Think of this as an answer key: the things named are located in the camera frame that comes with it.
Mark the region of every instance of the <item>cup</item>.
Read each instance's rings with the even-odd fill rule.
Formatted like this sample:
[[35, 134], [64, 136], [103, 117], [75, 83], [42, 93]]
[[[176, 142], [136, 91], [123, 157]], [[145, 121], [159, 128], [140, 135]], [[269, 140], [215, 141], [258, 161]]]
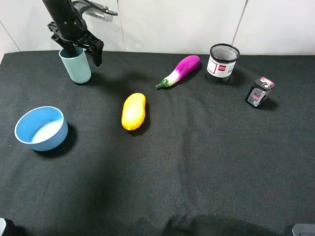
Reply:
[[65, 49], [61, 49], [59, 56], [73, 82], [83, 84], [90, 80], [91, 70], [84, 50], [75, 47], [75, 51], [78, 56], [72, 57]]

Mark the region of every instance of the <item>bowl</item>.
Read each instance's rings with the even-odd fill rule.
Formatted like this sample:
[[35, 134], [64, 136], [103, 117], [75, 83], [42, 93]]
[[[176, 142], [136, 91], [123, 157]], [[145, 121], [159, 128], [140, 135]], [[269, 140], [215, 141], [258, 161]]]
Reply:
[[56, 107], [38, 107], [23, 115], [15, 126], [15, 137], [36, 151], [59, 146], [68, 134], [63, 113]]

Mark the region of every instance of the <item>red logo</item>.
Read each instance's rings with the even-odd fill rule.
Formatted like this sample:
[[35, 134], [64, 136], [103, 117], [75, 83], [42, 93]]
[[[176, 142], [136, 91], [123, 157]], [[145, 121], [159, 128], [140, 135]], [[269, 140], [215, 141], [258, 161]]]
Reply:
[[220, 70], [220, 71], [225, 71], [225, 68], [226, 68], [225, 65], [220, 65], [220, 66], [219, 66], [219, 70]]

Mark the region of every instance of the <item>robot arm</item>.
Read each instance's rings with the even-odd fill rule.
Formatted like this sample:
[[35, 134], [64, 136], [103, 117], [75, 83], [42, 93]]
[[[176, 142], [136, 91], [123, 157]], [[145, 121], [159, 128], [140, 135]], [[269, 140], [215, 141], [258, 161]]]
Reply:
[[54, 34], [52, 40], [62, 46], [67, 52], [75, 57], [75, 46], [86, 49], [86, 54], [91, 55], [96, 66], [102, 64], [103, 41], [96, 38], [88, 31], [87, 24], [82, 18], [82, 14], [90, 7], [95, 7], [105, 14], [118, 15], [108, 7], [99, 8], [96, 4], [88, 0], [43, 0], [53, 22], [48, 24], [48, 28]]

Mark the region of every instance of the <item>pink label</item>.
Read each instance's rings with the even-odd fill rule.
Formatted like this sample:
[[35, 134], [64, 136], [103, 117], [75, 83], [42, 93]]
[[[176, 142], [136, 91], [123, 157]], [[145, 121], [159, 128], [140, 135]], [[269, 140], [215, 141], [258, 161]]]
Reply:
[[274, 82], [268, 80], [266, 77], [261, 77], [260, 81], [264, 83], [263, 86], [265, 88], [269, 88], [270, 86], [274, 85]]
[[225, 65], [220, 65], [220, 66], [219, 66], [219, 70], [220, 70], [220, 71], [225, 71], [225, 68], [226, 68]]

